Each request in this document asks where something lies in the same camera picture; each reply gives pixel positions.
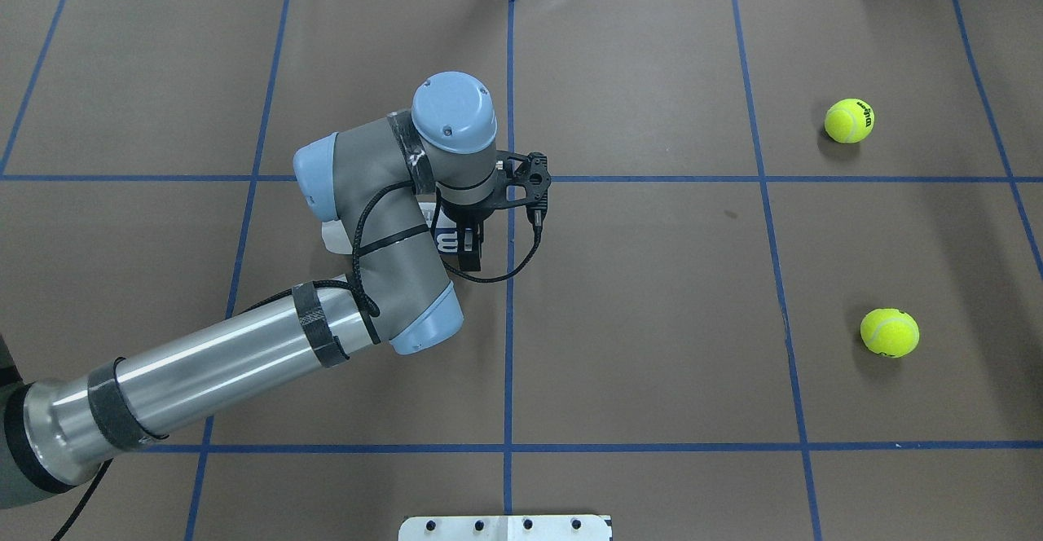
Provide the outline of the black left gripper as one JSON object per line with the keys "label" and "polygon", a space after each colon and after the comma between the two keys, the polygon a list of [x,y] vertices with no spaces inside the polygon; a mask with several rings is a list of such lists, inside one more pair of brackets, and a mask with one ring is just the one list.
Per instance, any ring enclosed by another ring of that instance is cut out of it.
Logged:
{"label": "black left gripper", "polygon": [[458,269],[472,273],[482,269],[482,245],[484,240],[484,224],[493,214],[492,207],[485,202],[472,205],[462,205],[451,202],[447,198],[439,198],[441,214],[451,219],[451,228],[457,237]]}

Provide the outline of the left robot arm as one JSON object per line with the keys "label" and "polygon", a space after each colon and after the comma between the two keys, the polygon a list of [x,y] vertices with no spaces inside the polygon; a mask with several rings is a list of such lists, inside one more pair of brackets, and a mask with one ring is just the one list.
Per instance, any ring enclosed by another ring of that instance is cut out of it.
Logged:
{"label": "left robot arm", "polygon": [[467,73],[428,77],[410,107],[295,152],[304,200],[350,238],[344,277],[298,284],[211,327],[71,382],[2,391],[2,507],[60,495],[104,462],[370,345],[401,355],[438,345],[464,314],[418,196],[476,202],[495,174],[491,92]]}

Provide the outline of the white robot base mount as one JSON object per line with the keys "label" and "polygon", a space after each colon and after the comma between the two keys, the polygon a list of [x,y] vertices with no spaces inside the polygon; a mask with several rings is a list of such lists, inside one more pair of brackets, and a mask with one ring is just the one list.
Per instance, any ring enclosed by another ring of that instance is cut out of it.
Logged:
{"label": "white robot base mount", "polygon": [[416,516],[398,540],[614,540],[614,527],[595,514]]}

